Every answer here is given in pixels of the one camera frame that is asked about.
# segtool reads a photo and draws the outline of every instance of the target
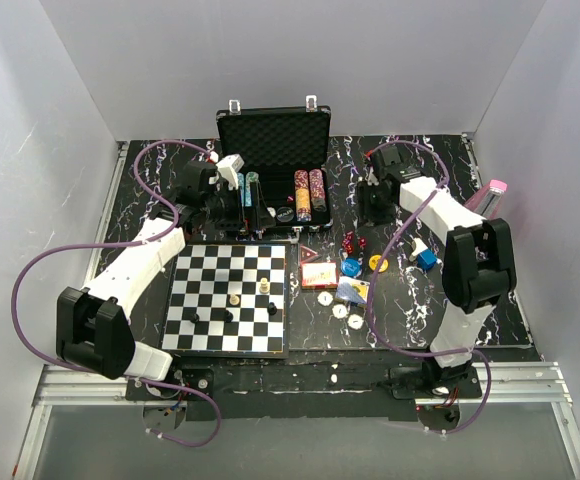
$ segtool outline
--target red triangle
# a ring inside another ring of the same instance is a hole
[[[317,258],[319,258],[319,254],[317,252],[304,245],[299,245],[299,263],[303,264],[312,262]]]

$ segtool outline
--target blue cube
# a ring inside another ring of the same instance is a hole
[[[419,254],[417,257],[417,263],[419,264],[421,270],[427,272],[435,266],[437,263],[437,257],[434,255],[434,253],[432,253],[432,250],[428,249]]]

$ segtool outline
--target white wall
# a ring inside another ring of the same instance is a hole
[[[10,320],[18,271],[45,247],[92,240],[116,145],[37,0],[0,0],[0,479],[10,478],[42,364]],[[55,305],[80,285],[88,253],[35,268],[25,331],[54,352]]]
[[[509,183],[519,291],[539,350],[561,364],[580,427],[580,2],[548,0],[476,135]]]
[[[474,131],[544,0],[41,0],[117,139],[333,108],[334,134]]]

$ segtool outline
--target case lid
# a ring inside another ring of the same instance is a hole
[[[326,161],[330,108],[253,108],[230,114],[217,112],[224,155],[238,153],[245,167],[292,166],[319,168]]]

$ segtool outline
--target chessboard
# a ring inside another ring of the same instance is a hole
[[[270,285],[266,294],[259,291],[263,278]],[[287,285],[285,245],[188,245],[176,260],[161,348],[186,355],[283,358]],[[238,305],[230,304],[230,295],[238,296]],[[274,315],[268,313],[271,302]]]

